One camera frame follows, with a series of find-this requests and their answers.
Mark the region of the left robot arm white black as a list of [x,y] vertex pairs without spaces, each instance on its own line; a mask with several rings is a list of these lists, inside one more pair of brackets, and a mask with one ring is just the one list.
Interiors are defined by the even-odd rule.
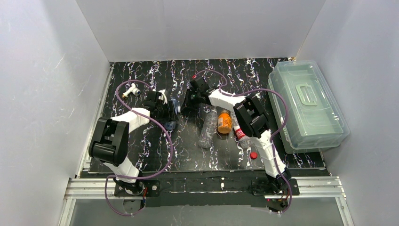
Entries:
[[129,134],[156,120],[160,125],[177,121],[176,108],[166,97],[166,90],[149,91],[139,107],[112,118],[98,119],[88,148],[89,156],[109,167],[117,179],[133,184],[140,175],[127,157]]

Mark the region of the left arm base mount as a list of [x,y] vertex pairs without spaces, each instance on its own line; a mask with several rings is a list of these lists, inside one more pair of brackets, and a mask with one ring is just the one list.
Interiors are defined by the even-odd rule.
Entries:
[[160,182],[158,180],[137,180],[134,183],[127,183],[120,179],[113,179],[115,185],[114,196],[133,198],[130,201],[139,201],[139,211],[146,206],[148,197],[158,197],[160,195]]

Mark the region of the clear blue-tinted bottle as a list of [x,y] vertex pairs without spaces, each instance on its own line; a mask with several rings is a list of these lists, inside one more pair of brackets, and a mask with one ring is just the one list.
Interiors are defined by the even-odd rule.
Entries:
[[173,131],[176,128],[179,113],[180,113],[179,101],[175,98],[170,99],[168,101],[168,118],[164,123],[164,128],[167,131]]

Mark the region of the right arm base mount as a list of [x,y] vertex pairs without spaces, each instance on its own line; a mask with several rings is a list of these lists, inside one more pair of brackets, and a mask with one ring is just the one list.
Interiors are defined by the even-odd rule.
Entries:
[[289,187],[284,184],[282,188],[277,188],[268,179],[258,178],[251,180],[249,190],[254,196],[265,198],[269,212],[281,215],[290,207],[291,199],[300,194],[296,179],[289,180]]

